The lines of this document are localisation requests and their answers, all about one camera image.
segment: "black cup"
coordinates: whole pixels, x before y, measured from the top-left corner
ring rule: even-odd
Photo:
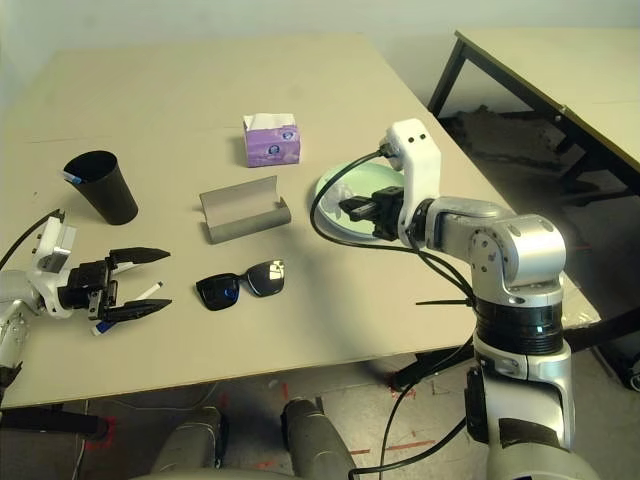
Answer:
[[[71,160],[64,171],[77,177],[72,185],[111,225],[130,222],[138,214],[138,205],[122,178],[118,159],[111,152],[96,150]]]

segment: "black cable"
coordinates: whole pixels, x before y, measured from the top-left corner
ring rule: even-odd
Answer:
[[[367,249],[371,249],[371,250],[388,250],[388,251],[395,251],[395,252],[403,252],[403,253],[414,253],[416,255],[418,255],[420,257],[420,259],[429,267],[431,268],[433,271],[435,271],[438,275],[440,275],[441,277],[443,277],[444,279],[446,279],[448,282],[450,282],[452,285],[456,286],[462,293],[465,294],[465,296],[467,297],[467,300],[462,300],[462,301],[451,301],[452,303],[455,302],[455,304],[459,304],[459,303],[463,303],[465,305],[473,305],[474,304],[474,294],[473,294],[473,289],[471,287],[471,285],[469,284],[469,282],[467,282],[467,280],[462,276],[462,274],[456,270],[456,268],[451,265],[450,263],[448,263],[446,260],[443,260],[442,258],[430,254],[428,252],[424,252],[421,251],[417,242],[415,241],[415,238],[413,237],[413,231],[408,231],[408,239],[409,242],[411,243],[411,247],[412,248],[405,248],[405,247],[397,247],[397,246],[392,246],[392,245],[374,245],[374,244],[366,244],[366,243],[358,243],[358,242],[351,242],[348,240],[341,240],[339,238],[335,238],[332,237],[331,235],[328,235],[327,233],[323,232],[317,225],[316,223],[316,210],[318,208],[318,205],[320,204],[320,201],[322,200],[322,197],[324,197],[324,195],[329,191],[329,189],[331,189],[331,187],[333,187],[333,185],[335,185],[335,183],[340,180],[340,178],[342,178],[344,175],[346,175],[348,172],[350,172],[351,170],[353,170],[354,168],[370,161],[373,160],[374,158],[380,157],[384,155],[384,146],[381,147],[380,150],[376,151],[376,152],[372,152],[369,153],[367,155],[364,155],[363,157],[358,158],[357,160],[351,162],[350,164],[348,164],[347,166],[345,166],[344,168],[342,168],[339,172],[337,172],[335,175],[333,175],[333,177],[331,177],[326,183],[325,185],[323,185],[323,187],[320,189],[320,191],[316,194],[316,196],[314,197],[312,203],[311,203],[311,208],[309,211],[309,220],[311,223],[311,226],[313,227],[313,229],[315,230],[315,232],[320,235],[322,238],[324,238],[325,240],[328,240],[330,242],[333,242],[335,244],[338,245],[342,245],[342,246],[346,246],[346,247],[355,247],[355,248],[367,248]],[[436,266],[433,262],[438,263],[439,265],[441,265],[442,267],[444,267],[446,270],[448,270],[449,273],[445,272],[444,270],[440,269],[438,266]],[[424,378],[425,376],[431,375],[433,373],[435,373],[437,371],[437,369],[441,366],[444,365],[445,363],[453,360],[457,355],[460,354],[460,352],[467,347],[472,341],[472,338],[469,338],[464,345],[461,345],[458,349],[456,349],[455,352],[453,352],[451,355],[448,355],[446,358],[440,360],[439,362],[437,362],[422,378]],[[421,379],[417,379],[414,382],[412,382],[410,385],[408,385],[403,391],[402,393],[398,396],[398,399],[396,400],[396,403],[393,406],[393,409],[391,411],[391,414],[389,416],[389,420],[387,421],[387,426],[385,428],[385,433],[384,433],[384,438],[383,438],[383,445],[382,445],[382,452],[380,454],[380,466],[378,467],[368,467],[368,468],[356,468],[353,469],[349,472],[349,479],[353,480],[354,475],[358,475],[358,474],[366,474],[366,473],[376,473],[376,472],[380,472],[380,479],[382,479],[382,472],[387,471],[387,470],[391,470],[394,468],[400,468],[400,467],[404,467],[406,465],[410,465],[414,462],[417,462],[419,460],[422,460],[423,458],[427,458],[428,456],[436,453],[438,450],[440,450],[442,447],[444,447],[455,435],[458,434],[458,432],[460,430],[462,430],[462,428],[466,425],[466,421],[465,419],[462,419],[462,421],[456,425],[456,427],[454,427],[454,429],[449,432],[442,440],[440,440],[436,445],[434,445],[433,447],[431,447],[430,449],[422,452],[419,455],[416,455],[415,457],[411,457],[405,460],[402,460],[400,462],[395,462],[389,465],[384,465],[384,452],[385,452],[385,448],[386,448],[386,444],[387,444],[387,439],[389,436],[389,430],[391,429],[391,424],[393,422],[393,419],[395,417],[396,411],[398,410],[398,407],[400,406],[400,403],[402,402],[402,400],[406,397],[406,395],[408,394],[408,392],[411,390],[411,388],[413,388]]]
[[[327,183],[316,194],[315,198],[313,199],[313,202],[311,202],[311,208],[309,210],[309,221],[311,223],[311,226],[313,227],[315,232],[318,235],[320,235],[322,238],[324,238],[325,240],[328,240],[330,242],[333,242],[333,243],[336,243],[338,245],[342,245],[342,246],[345,246],[345,247],[356,247],[356,248],[367,248],[367,249],[371,249],[371,250],[388,250],[388,251],[395,251],[395,252],[415,253],[422,259],[423,262],[425,262],[427,264],[427,266],[429,266],[429,268],[433,269],[436,273],[438,273],[439,275],[443,276],[445,279],[447,279],[449,282],[451,282],[453,285],[455,285],[458,289],[460,289],[462,291],[462,293],[464,293],[468,297],[472,296],[473,295],[473,291],[471,289],[471,286],[469,285],[469,282],[467,282],[466,279],[462,276],[462,274],[460,272],[458,272],[455,269],[455,267],[453,267],[453,265],[451,265],[446,260],[443,260],[442,258],[440,258],[440,257],[438,257],[436,255],[433,255],[433,254],[428,253],[428,252],[420,251],[419,248],[416,250],[415,248],[396,247],[396,246],[393,246],[393,245],[374,245],[374,244],[351,242],[351,241],[348,241],[348,240],[341,240],[339,238],[335,238],[335,237],[332,237],[331,235],[326,234],[325,232],[323,232],[320,229],[320,227],[318,227],[318,224],[316,223],[316,218],[315,217],[316,217],[316,210],[318,208],[318,205],[320,204],[320,201],[322,200],[322,197],[324,197],[324,195],[329,191],[329,189],[333,185],[335,185],[335,183],[338,180],[340,180],[340,178],[342,178],[344,175],[346,175],[348,172],[350,172],[354,168],[362,165],[363,163],[366,163],[366,162],[368,162],[370,160],[373,160],[374,158],[377,158],[377,157],[380,157],[380,156],[383,156],[382,150],[377,150],[375,152],[372,152],[372,153],[369,153],[367,155],[364,155],[363,157],[360,157],[357,160],[351,162],[349,165],[347,165],[342,170],[337,172],[333,177],[331,177],[327,181]],[[454,278],[450,277],[445,272],[440,270],[432,262],[439,263],[444,268],[449,270],[449,272],[457,280],[454,280]]]
[[[466,424],[467,424],[467,419],[463,418],[458,422],[458,424],[455,427],[453,427],[453,429],[449,433],[447,433],[433,447],[428,448],[424,452],[419,453],[418,455],[414,455],[413,457],[405,458],[404,460],[389,463],[387,465],[380,465],[379,467],[353,468],[349,470],[349,480],[354,480],[354,477],[356,475],[386,472],[387,470],[394,470],[396,468],[406,467],[413,463],[419,462],[420,460],[424,460],[425,458],[430,457],[434,453],[441,450],[442,447],[444,447],[447,443],[453,440],[453,438],[462,431],[462,429],[466,426]]]
[[[471,307],[469,299],[466,300],[427,300],[425,302],[416,302],[416,305],[466,305]]]
[[[47,213],[44,217],[31,225],[26,232],[20,235],[20,237],[15,242],[13,242],[13,245],[11,245],[9,250],[7,250],[7,253],[4,254],[4,257],[2,257],[2,260],[0,260],[0,270],[2,270],[5,264],[9,261],[9,258],[11,258],[11,255],[13,255],[20,244],[24,242],[26,238],[31,235],[38,227],[45,223],[49,217],[64,219],[64,213],[62,213],[60,209],[57,208],[54,211]]]
[[[433,375],[434,373],[436,373],[438,371],[438,368],[440,368],[443,365],[446,365],[451,360],[453,360],[458,355],[460,355],[460,353],[466,347],[471,345],[472,341],[473,341],[473,336],[469,337],[467,339],[467,341],[464,342],[464,344],[460,345],[453,353],[451,353],[450,355],[447,355],[442,360],[437,361],[429,370],[427,370],[424,373],[424,375],[421,378],[415,379],[413,382],[411,382],[409,385],[407,385],[404,388],[404,390],[402,391],[402,393],[400,393],[400,395],[398,395],[398,398],[396,399],[396,402],[393,404],[393,408],[391,409],[391,413],[389,414],[389,419],[387,420],[387,425],[385,426],[385,429],[384,429],[384,435],[382,437],[382,450],[380,451],[380,466],[384,466],[384,455],[385,455],[385,452],[386,452],[386,449],[387,449],[387,440],[389,439],[389,432],[391,431],[391,424],[393,423],[393,419],[396,416],[396,412],[398,411],[398,407],[400,407],[400,403],[402,403],[402,400],[404,399],[404,397],[406,397],[407,394],[411,391],[411,389],[413,387],[415,387],[418,383],[420,383],[420,381],[423,378],[428,377],[430,375]],[[382,480],[382,472],[383,471],[384,470],[380,470],[379,480]]]

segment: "white wall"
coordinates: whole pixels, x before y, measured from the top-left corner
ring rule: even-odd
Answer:
[[[424,102],[457,27],[638,26],[638,0],[0,0],[0,108],[64,48],[363,32]],[[522,104],[472,65],[445,113]]]

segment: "white table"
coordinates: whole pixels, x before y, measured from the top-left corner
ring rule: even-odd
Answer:
[[[244,166],[242,115],[293,112],[302,163]],[[36,318],[24,368],[4,407],[63,402],[458,345],[475,319],[462,307],[416,307],[457,298],[411,255],[330,244],[308,222],[316,180],[375,150],[385,129],[417,117],[443,152],[441,191],[504,203],[378,53],[359,35],[221,40],[69,51],[57,55],[9,116],[2,150],[0,244],[43,212],[63,207],[78,227],[71,264],[109,249],[149,246],[171,257],[122,274],[119,299],[162,280],[173,304],[102,337],[85,312]],[[114,152],[140,213],[109,226],[58,176],[79,153]],[[291,224],[219,245],[203,232],[198,194],[277,175]],[[10,263],[25,268],[30,243]],[[283,292],[242,291],[206,310],[194,283],[286,263]],[[454,262],[463,272],[466,266]],[[574,291],[567,324],[590,306]]]
[[[588,152],[563,180],[608,169],[640,194],[639,29],[465,28],[456,36],[429,111],[440,113],[469,60]]]

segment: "tabletop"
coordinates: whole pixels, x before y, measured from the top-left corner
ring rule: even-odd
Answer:
[[[299,165],[249,169],[242,118],[291,112],[301,134]],[[443,153],[441,192],[503,199],[360,35],[207,41],[58,54],[4,126],[0,244],[10,245],[43,213],[64,208],[78,228],[69,262],[113,248],[148,246],[171,257],[118,277],[119,301],[153,283],[173,303],[93,337],[86,312],[37,317],[23,370],[4,407],[151,390],[301,367],[331,365],[459,345],[474,315],[416,301],[459,298],[409,254],[337,246],[308,221],[318,178],[374,151],[394,121],[422,120]],[[107,225],[59,176],[74,156],[105,149],[119,159],[140,207]],[[198,194],[277,175],[292,222],[211,245]],[[8,267],[29,265],[29,241]],[[242,273],[281,258],[284,290],[212,312],[196,281]],[[468,277],[468,267],[453,261]],[[590,305],[574,287],[565,324]],[[586,314],[586,320],[594,320]]]
[[[639,29],[465,28],[456,35],[555,108],[565,108],[640,171],[633,129],[640,111]]]

